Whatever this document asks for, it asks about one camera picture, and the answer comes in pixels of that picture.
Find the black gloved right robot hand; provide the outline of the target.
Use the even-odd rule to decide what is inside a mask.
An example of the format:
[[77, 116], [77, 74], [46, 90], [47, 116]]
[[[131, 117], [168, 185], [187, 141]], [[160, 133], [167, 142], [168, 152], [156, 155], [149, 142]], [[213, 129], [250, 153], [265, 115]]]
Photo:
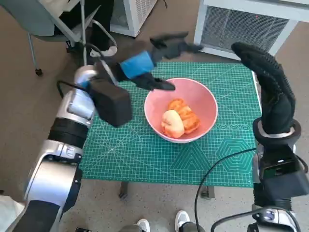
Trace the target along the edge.
[[295, 113], [295, 95], [281, 64], [270, 53], [254, 45], [235, 42], [231, 49], [258, 79], [263, 130], [267, 134], [289, 132]]

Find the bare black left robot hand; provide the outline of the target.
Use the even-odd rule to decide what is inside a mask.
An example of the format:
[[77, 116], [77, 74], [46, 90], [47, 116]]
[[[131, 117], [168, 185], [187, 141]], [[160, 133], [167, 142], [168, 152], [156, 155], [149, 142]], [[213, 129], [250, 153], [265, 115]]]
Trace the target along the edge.
[[185, 40], [187, 31], [165, 33], [150, 38], [152, 49], [144, 50], [137, 55], [118, 62], [113, 66], [116, 80], [130, 81], [137, 87], [153, 91], [155, 89], [174, 91], [175, 86], [160, 78], [155, 78], [151, 71], [162, 59], [174, 59], [183, 53], [197, 53], [203, 46]]

